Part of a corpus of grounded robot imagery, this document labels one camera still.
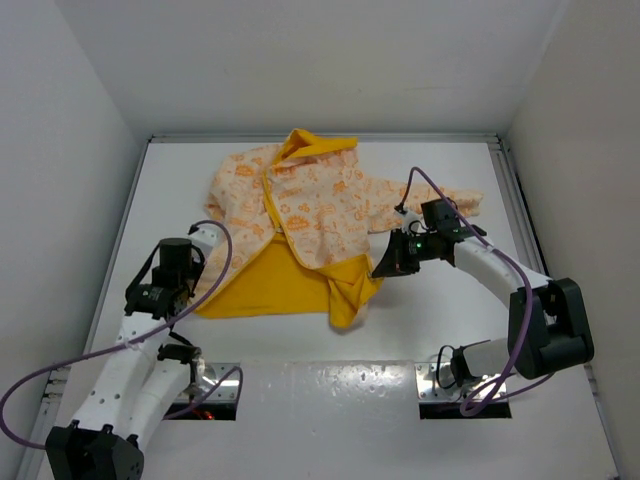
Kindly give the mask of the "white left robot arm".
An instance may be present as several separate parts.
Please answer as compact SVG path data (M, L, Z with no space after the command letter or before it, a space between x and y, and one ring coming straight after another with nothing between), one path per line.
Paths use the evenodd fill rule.
M175 398L197 379L199 348L169 342L204 267L191 240L159 241L125 290L118 351L66 427L45 443L56 479L139 479L144 451Z

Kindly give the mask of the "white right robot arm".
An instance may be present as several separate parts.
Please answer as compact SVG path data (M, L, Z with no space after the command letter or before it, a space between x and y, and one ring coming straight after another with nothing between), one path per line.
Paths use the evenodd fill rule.
M467 386L507 372L535 380L590 362L594 342L579 285L552 279L494 248L486 233L467 225L447 200L422 204L420 216L402 214L390 233L375 278L409 276L422 263L441 260L468 274L507 309L507 335L453 349L448 367L436 369L448 387Z

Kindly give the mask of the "orange patterned yellow-lined jacket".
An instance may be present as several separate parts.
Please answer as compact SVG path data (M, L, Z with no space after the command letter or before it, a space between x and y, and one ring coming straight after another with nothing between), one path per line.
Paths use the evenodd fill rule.
M198 282L198 315L325 313L336 329L364 318L382 285L370 235L401 226L399 203L419 212L437 192L366 174L357 144L296 129L222 162L204 208L228 232Z

